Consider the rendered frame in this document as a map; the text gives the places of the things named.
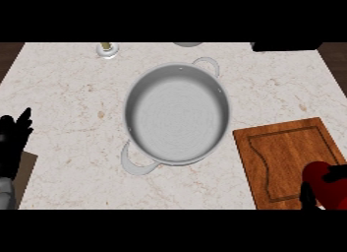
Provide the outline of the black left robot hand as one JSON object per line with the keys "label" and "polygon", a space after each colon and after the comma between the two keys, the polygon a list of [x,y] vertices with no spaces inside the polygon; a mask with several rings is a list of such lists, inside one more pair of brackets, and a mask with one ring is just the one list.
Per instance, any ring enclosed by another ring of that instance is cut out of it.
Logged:
{"label": "black left robot hand", "polygon": [[24,148],[35,131],[32,125],[30,108],[18,119],[11,115],[0,117],[0,177],[11,179],[17,177]]}

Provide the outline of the red can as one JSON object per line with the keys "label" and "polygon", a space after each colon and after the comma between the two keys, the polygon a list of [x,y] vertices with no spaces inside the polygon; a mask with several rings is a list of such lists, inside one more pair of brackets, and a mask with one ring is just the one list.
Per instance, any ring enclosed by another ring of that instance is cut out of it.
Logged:
{"label": "red can", "polygon": [[347,210],[347,164],[309,163],[303,170],[300,201],[305,210]]}

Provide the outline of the brown flat board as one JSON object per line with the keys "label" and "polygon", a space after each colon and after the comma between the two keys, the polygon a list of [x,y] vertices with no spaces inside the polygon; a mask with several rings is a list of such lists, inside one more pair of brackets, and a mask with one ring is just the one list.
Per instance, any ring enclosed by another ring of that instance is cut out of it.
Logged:
{"label": "brown flat board", "polygon": [[17,197],[17,206],[14,210],[17,210],[21,205],[24,193],[27,190],[27,186],[29,186],[29,182],[30,182],[30,178],[32,178],[32,174],[35,170],[36,161],[38,161],[38,156],[23,152],[17,177],[15,179],[9,178],[14,182],[15,197]]}

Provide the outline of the silver steel pot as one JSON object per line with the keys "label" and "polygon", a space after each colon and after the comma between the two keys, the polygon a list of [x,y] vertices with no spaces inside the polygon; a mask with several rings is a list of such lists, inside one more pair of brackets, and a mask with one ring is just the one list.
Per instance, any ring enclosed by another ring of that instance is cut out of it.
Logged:
{"label": "silver steel pot", "polygon": [[231,103],[219,71],[198,63],[213,58],[172,62],[151,68],[131,85],[123,120],[135,146],[153,164],[132,163],[122,152],[122,165],[132,175],[148,174],[159,165],[185,166],[201,161],[216,150],[229,128]]}

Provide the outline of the brown wooden cutting board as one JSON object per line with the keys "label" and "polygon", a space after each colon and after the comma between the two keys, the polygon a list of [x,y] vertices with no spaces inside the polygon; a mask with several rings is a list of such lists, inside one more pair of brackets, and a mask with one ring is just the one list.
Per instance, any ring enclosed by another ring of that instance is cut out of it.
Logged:
{"label": "brown wooden cutting board", "polygon": [[299,209],[305,166],[346,163],[321,118],[238,129],[232,136],[256,209]]}

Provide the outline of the white bottle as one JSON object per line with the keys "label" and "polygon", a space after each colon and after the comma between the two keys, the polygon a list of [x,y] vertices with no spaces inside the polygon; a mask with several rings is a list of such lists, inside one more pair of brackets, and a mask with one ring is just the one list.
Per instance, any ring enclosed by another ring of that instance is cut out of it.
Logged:
{"label": "white bottle", "polygon": [[97,53],[105,59],[113,59],[120,51],[120,45],[116,42],[101,42],[97,45]]}

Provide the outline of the black appliance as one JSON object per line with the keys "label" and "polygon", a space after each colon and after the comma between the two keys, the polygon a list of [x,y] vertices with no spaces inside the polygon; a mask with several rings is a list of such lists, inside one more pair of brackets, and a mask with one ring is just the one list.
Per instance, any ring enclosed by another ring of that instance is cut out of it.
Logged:
{"label": "black appliance", "polygon": [[321,42],[252,42],[255,52],[317,50]]}

